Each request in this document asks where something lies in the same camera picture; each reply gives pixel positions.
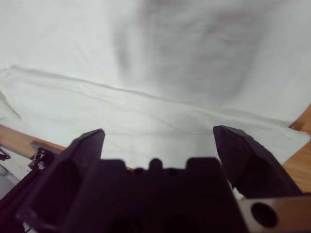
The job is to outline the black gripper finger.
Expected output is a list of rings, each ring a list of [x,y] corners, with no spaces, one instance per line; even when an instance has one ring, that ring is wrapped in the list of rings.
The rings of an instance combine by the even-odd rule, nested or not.
[[[44,170],[17,218],[35,230],[59,230],[93,161],[101,156],[103,129],[82,134]]]
[[[213,127],[217,153],[231,186],[247,199],[302,196],[269,150],[242,130]]]

